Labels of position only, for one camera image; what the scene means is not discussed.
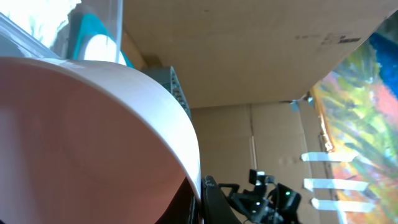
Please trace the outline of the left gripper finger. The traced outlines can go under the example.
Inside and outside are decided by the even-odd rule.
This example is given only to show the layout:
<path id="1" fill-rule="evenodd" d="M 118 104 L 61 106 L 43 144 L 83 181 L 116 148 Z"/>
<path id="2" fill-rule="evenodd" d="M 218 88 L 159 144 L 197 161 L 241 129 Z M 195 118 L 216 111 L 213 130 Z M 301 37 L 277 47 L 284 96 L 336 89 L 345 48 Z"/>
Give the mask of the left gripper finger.
<path id="1" fill-rule="evenodd" d="M 201 212 L 204 224 L 241 224 L 210 175 L 201 182 Z"/>

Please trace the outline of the small white plate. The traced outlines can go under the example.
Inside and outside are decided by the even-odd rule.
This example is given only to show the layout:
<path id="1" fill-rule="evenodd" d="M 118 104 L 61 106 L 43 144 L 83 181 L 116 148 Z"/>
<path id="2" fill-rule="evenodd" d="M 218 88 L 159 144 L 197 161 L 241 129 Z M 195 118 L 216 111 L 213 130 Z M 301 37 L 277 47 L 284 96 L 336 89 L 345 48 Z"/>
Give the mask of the small white plate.
<path id="1" fill-rule="evenodd" d="M 111 62 L 1 59 L 1 221 L 155 223 L 183 183 L 193 124 L 158 82 Z"/>

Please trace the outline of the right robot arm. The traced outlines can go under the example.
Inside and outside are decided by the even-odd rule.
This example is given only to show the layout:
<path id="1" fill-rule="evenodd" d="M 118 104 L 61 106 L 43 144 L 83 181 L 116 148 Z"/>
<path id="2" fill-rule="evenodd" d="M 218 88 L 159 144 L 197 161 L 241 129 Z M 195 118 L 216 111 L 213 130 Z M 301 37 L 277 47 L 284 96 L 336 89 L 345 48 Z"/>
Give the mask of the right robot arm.
<path id="1" fill-rule="evenodd" d="M 239 192 L 238 184 L 219 184 L 230 191 L 224 197 L 229 206 L 252 223 L 300 224 L 297 210 L 301 195 L 263 171 L 251 169 L 249 183 L 252 190 Z"/>

